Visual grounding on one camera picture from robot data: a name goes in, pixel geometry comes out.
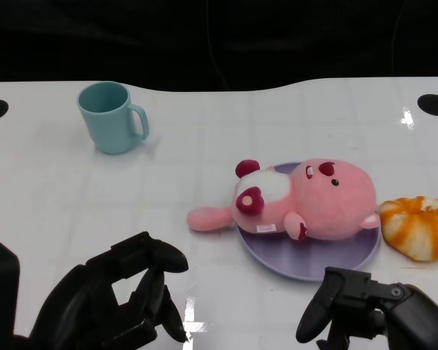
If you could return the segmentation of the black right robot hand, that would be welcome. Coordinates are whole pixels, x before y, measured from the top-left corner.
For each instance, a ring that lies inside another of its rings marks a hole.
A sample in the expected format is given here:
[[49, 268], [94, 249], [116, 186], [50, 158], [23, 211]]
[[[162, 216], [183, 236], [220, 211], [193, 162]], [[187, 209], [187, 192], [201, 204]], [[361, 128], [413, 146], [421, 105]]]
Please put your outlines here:
[[382, 284], [370, 273], [327, 267], [300, 319], [297, 341], [348, 349], [352, 337], [378, 335], [390, 349], [438, 350], [438, 305], [411, 284]]

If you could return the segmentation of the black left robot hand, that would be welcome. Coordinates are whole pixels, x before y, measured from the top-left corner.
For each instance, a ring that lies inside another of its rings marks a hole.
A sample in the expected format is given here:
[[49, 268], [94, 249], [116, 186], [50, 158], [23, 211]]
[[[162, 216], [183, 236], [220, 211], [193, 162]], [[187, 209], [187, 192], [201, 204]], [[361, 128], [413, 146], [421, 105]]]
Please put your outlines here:
[[142, 232], [77, 265], [45, 300], [28, 337], [11, 349], [140, 349], [162, 326], [179, 343], [183, 321], [165, 273], [188, 270], [176, 247]]

